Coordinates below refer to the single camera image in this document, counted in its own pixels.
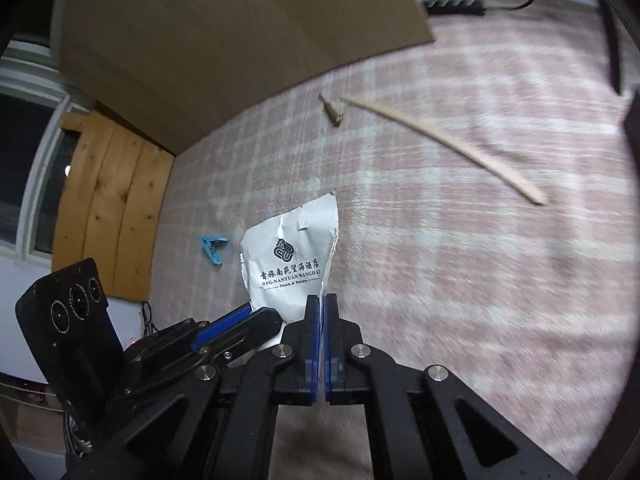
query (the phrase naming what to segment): black logo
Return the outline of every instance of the black logo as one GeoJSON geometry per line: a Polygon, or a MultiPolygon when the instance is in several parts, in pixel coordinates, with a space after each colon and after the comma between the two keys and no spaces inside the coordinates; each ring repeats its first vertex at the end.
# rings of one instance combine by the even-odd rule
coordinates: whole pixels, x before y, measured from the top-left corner
{"type": "Polygon", "coordinates": [[[278,243],[273,249],[273,254],[284,262],[290,262],[293,258],[293,253],[293,245],[287,243],[282,238],[278,240],[278,243]]]}

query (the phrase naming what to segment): pink and white checkered fabric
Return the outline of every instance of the pink and white checkered fabric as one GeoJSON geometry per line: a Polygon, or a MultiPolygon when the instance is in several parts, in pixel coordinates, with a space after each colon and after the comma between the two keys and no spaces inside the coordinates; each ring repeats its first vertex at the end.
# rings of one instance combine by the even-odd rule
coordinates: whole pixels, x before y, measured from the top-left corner
{"type": "MultiPolygon", "coordinates": [[[[161,326],[247,300],[244,230],[333,190],[328,291],[366,342],[453,370],[564,466],[597,443],[636,348],[638,183],[594,9],[537,2],[431,20],[437,41],[334,70],[246,110],[179,156],[151,303],[161,326]],[[333,128],[322,92],[344,121],[333,128]],[[534,206],[360,94],[491,153],[550,197],[534,206]],[[201,235],[231,238],[222,268],[201,235]]],[[[360,407],[281,409],[274,478],[370,478],[360,407]]]]}

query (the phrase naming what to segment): window frame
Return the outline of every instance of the window frame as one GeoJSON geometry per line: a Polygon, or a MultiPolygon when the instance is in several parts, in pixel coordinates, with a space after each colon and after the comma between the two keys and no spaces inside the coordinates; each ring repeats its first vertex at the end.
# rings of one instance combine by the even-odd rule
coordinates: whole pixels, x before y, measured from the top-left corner
{"type": "Polygon", "coordinates": [[[0,240],[0,255],[50,269],[51,254],[35,249],[35,236],[47,179],[64,137],[60,124],[68,111],[91,113],[95,100],[65,81],[49,48],[17,40],[0,57],[0,93],[54,109],[31,163],[15,244],[0,240]]]}

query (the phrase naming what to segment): small brass object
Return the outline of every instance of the small brass object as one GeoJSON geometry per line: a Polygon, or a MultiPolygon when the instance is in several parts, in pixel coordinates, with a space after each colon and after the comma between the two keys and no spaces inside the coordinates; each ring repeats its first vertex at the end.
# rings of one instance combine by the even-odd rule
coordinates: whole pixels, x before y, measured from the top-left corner
{"type": "Polygon", "coordinates": [[[342,122],[343,114],[339,114],[338,112],[336,112],[335,108],[332,107],[324,97],[322,97],[322,94],[320,94],[320,100],[324,105],[324,113],[326,114],[327,117],[329,117],[331,124],[336,128],[340,126],[340,123],[342,122]]]}

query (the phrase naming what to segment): blue clothespin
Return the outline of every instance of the blue clothespin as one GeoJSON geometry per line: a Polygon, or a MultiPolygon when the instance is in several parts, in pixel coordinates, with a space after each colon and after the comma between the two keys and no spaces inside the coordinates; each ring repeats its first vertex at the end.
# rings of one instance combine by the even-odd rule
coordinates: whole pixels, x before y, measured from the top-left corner
{"type": "Polygon", "coordinates": [[[222,258],[215,250],[216,244],[226,244],[228,241],[228,238],[223,238],[222,236],[200,237],[200,245],[202,246],[205,254],[209,257],[209,260],[211,260],[211,263],[214,265],[222,265],[222,258]]]}

